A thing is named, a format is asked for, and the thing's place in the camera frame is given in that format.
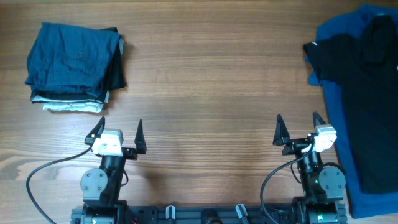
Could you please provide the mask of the black polo shirt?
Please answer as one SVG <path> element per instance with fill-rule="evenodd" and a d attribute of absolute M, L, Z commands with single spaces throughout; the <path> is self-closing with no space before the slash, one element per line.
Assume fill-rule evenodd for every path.
<path fill-rule="evenodd" d="M 360 37 L 338 34 L 303 49 L 318 79 L 341 88 L 363 192 L 397 191 L 397 32 L 392 17 L 376 16 Z"/>

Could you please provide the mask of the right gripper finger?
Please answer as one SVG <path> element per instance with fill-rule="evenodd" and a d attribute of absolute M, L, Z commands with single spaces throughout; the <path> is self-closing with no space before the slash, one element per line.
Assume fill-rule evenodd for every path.
<path fill-rule="evenodd" d="M 326 125 L 326 122 L 323 120 L 323 118 L 318 114 L 318 112 L 314 111 L 313 114 L 313 126 L 317 127 L 319 125 Z"/>
<path fill-rule="evenodd" d="M 281 114 L 277 115 L 276 129 L 274 133 L 273 145 L 282 146 L 290 142 L 290 134 Z"/>

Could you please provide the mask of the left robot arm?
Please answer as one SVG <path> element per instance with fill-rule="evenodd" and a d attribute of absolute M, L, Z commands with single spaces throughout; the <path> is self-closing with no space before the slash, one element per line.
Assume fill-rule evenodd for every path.
<path fill-rule="evenodd" d="M 98 168 L 84 173 L 80 181 L 83 192 L 83 210 L 71 216 L 72 223 L 134 223 L 135 218 L 125 200 L 119 199 L 122 180 L 127 177 L 127 160 L 136 160 L 139 154 L 147 151 L 143 123 L 139 121 L 135 147 L 123 146 L 123 132 L 120 129 L 105 128 L 105 118 L 86 135 L 85 144 L 89 150 L 101 158 Z"/>

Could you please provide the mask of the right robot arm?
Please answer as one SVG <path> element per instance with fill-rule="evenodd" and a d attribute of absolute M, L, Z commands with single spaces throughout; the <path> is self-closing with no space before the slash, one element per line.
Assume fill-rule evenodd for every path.
<path fill-rule="evenodd" d="M 336 140 L 335 128 L 313 113 L 314 130 L 304 138 L 291 138 L 282 116 L 276 121 L 273 145 L 283 146 L 284 156 L 294 155 L 302 197 L 294 197 L 287 214 L 279 223 L 342 224 L 348 221 L 345 206 L 340 203 L 346 187 L 345 171 L 333 162 L 322 162 L 320 153 Z"/>

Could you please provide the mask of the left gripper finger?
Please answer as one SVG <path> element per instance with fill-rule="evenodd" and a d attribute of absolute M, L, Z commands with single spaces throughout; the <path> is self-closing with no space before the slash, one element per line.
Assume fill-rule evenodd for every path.
<path fill-rule="evenodd" d="M 144 139 L 143 123 L 142 123 L 141 119 L 139 120 L 139 123 L 137 126 L 134 144 L 136 145 L 137 154 L 146 154 L 147 146 L 146 146 L 146 141 Z"/>
<path fill-rule="evenodd" d="M 102 116 L 97 125 L 86 135 L 85 144 L 93 144 L 99 138 L 105 128 L 105 117 Z"/>

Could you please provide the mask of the blue polo shirt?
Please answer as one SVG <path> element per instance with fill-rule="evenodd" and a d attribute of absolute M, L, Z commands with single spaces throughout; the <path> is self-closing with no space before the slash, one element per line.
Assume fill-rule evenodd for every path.
<path fill-rule="evenodd" d="M 397 24 L 397 8 L 387 8 L 363 4 L 357 11 L 333 17 L 317 29 L 316 41 L 329 39 L 336 34 L 347 33 L 359 37 L 367 23 L 381 14 L 392 16 Z M 324 99 L 329 121 L 337 131 L 335 141 L 340 164 L 346 171 L 347 191 L 351 214 L 354 218 L 366 218 L 397 212 L 397 192 L 387 194 L 365 194 L 362 192 L 359 170 L 354 162 L 345 125 L 341 87 L 331 81 L 319 80 L 315 72 L 308 78 L 311 85 L 323 87 Z"/>

